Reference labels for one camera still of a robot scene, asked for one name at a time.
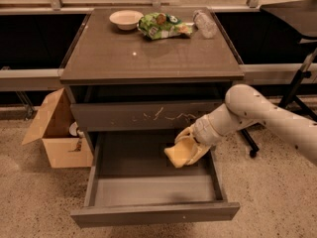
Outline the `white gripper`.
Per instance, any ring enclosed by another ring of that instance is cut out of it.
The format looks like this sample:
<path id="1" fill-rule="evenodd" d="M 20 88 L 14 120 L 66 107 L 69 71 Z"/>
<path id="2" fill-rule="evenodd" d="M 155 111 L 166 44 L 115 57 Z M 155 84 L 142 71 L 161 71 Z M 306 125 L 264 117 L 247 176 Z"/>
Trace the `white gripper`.
<path id="1" fill-rule="evenodd" d="M 199 161 L 210 150 L 210 146 L 216 145 L 221 140 L 224 136 L 223 126 L 224 123 L 219 117 L 213 114 L 205 114 L 176 136 L 174 139 L 175 144 L 181 140 L 193 140 L 194 138 L 200 143 L 186 146 L 188 157 L 185 164 L 187 166 Z"/>

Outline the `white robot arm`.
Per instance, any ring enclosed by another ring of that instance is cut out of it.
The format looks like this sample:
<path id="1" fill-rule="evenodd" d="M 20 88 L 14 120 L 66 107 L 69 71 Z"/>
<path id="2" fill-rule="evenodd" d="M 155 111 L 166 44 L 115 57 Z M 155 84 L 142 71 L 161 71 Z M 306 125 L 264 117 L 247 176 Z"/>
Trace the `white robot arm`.
<path id="1" fill-rule="evenodd" d="M 176 167 L 189 166 L 223 136 L 255 123 L 264 125 L 317 165 L 317 125 L 310 119 L 275 106 L 245 84 L 232 86 L 221 106 L 185 128 L 176 137 L 175 145 L 164 151 Z"/>

